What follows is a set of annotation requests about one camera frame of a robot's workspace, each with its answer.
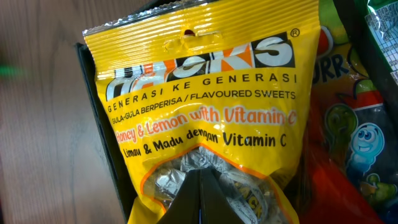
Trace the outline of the red snack bag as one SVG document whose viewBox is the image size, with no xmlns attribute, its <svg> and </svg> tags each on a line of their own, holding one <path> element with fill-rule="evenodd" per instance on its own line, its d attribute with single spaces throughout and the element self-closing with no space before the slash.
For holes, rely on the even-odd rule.
<svg viewBox="0 0 398 224">
<path fill-rule="evenodd" d="M 310 98 L 303 138 L 297 213 L 303 224 L 370 224 L 381 219 L 360 196 L 325 148 L 318 99 Z"/>
</svg>

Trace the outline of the yellow pistachio bag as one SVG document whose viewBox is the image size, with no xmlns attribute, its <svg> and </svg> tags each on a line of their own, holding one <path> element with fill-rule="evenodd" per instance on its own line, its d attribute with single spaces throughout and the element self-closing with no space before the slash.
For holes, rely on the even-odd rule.
<svg viewBox="0 0 398 224">
<path fill-rule="evenodd" d="M 163 167 L 202 146 L 244 223 L 298 223 L 297 171 L 320 37 L 319 2 L 205 1 L 84 35 L 98 97 L 137 193 L 129 223 L 157 223 Z"/>
</svg>

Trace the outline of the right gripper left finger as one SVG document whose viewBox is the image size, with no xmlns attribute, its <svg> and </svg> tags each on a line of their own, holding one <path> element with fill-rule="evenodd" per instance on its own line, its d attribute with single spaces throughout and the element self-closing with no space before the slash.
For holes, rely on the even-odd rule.
<svg viewBox="0 0 398 224">
<path fill-rule="evenodd" d="M 191 170 L 165 215 L 157 224 L 200 223 L 200 171 Z"/>
</svg>

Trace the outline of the black gift box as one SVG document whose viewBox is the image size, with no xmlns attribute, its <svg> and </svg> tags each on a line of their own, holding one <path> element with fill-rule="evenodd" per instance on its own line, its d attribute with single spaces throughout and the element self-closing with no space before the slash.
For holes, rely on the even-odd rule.
<svg viewBox="0 0 398 224">
<path fill-rule="evenodd" d="M 92 29 L 87 29 L 84 31 L 84 35 L 97 34 L 102 31 L 120 28 L 123 25 L 131 25 L 134 22 L 153 19 L 166 13 L 181 12 L 184 9 L 205 5 L 205 3 L 205 1 L 152 1 L 141 11 L 138 11 L 135 14 L 130 14 L 122 19 L 94 27 Z M 91 106 L 96 118 L 98 131 L 101 136 L 102 145 L 112 173 L 113 182 L 123 210 L 123 215 L 126 217 L 128 216 L 128 211 L 133 207 L 133 201 L 137 198 L 137 193 L 127 175 L 127 167 L 124 165 L 122 159 L 123 153 L 119 150 L 118 146 L 119 138 L 124 137 L 125 135 L 121 133 L 117 134 L 112 130 L 111 122 L 106 117 L 105 109 L 100 105 L 100 99 L 96 94 L 95 86 L 95 63 L 88 46 L 77 44 L 76 50 L 83 77 L 86 82 Z M 183 184 L 183 181 L 191 170 L 200 171 L 207 168 L 211 169 L 205 157 L 206 152 L 207 150 L 204 147 L 198 146 L 192 150 L 188 150 L 184 155 L 176 159 L 172 159 L 168 164 L 164 165 L 163 172 L 165 179 L 159 184 L 156 182 L 152 184 L 153 187 L 157 188 L 160 192 L 159 195 L 161 196 L 161 199 L 159 200 L 159 203 L 166 208 L 170 208 Z M 201 202 L 200 223 L 202 223 Z"/>
</svg>

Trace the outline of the green Haribo gummy bag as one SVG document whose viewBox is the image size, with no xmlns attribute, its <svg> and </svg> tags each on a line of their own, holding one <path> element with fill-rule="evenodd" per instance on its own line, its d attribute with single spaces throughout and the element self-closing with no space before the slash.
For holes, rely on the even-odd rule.
<svg viewBox="0 0 398 224">
<path fill-rule="evenodd" d="M 385 223 L 397 223 L 397 134 L 338 14 L 321 0 L 321 36 L 313 75 L 326 145 L 345 179 Z"/>
</svg>

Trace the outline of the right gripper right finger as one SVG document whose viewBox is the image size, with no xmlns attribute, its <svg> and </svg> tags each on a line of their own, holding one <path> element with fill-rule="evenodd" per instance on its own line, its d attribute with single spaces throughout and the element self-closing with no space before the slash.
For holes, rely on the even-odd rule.
<svg viewBox="0 0 398 224">
<path fill-rule="evenodd" d="M 200 170 L 201 222 L 204 224 L 243 224 L 229 205 L 211 169 Z"/>
</svg>

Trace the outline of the green red wafer bar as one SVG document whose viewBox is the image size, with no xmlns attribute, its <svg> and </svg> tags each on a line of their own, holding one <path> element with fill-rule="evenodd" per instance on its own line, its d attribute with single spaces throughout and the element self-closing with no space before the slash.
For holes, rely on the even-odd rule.
<svg viewBox="0 0 398 224">
<path fill-rule="evenodd" d="M 355 0 L 354 3 L 397 83 L 397 0 Z"/>
</svg>

